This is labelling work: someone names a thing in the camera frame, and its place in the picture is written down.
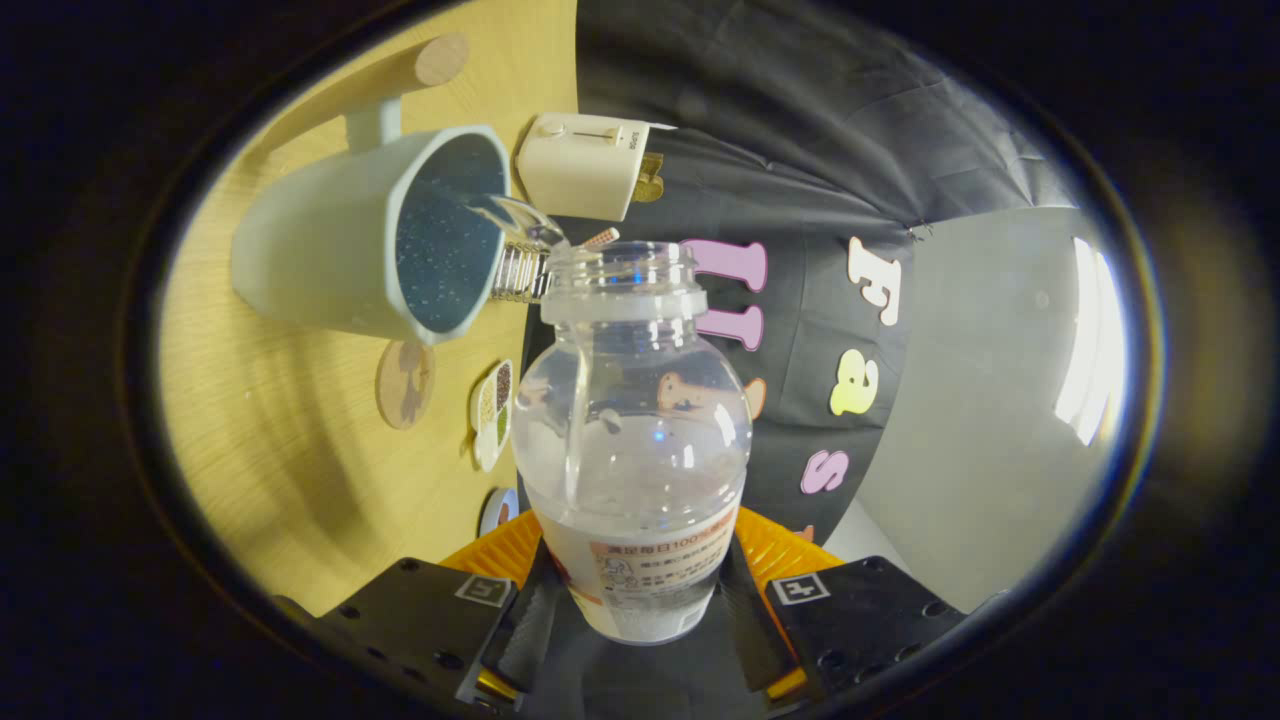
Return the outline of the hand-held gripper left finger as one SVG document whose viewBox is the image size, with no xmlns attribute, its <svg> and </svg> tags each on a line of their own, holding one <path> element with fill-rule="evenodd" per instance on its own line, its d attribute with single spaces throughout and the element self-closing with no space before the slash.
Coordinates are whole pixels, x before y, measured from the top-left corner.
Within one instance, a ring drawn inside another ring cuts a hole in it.
<svg viewBox="0 0 1280 720">
<path fill-rule="evenodd" d="M 541 528 L 524 512 L 443 562 L 396 560 L 319 616 L 317 630 L 440 711 L 518 711 L 559 601 Z"/>
</svg>

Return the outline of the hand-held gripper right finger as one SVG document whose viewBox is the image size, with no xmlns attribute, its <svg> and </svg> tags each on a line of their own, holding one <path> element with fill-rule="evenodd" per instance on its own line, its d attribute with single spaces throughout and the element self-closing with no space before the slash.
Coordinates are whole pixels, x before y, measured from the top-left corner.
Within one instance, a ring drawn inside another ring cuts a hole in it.
<svg viewBox="0 0 1280 720">
<path fill-rule="evenodd" d="M 748 688 L 768 701 L 869 687 L 966 618 L 886 557 L 841 561 L 746 509 L 722 565 L 722 600 Z"/>
</svg>

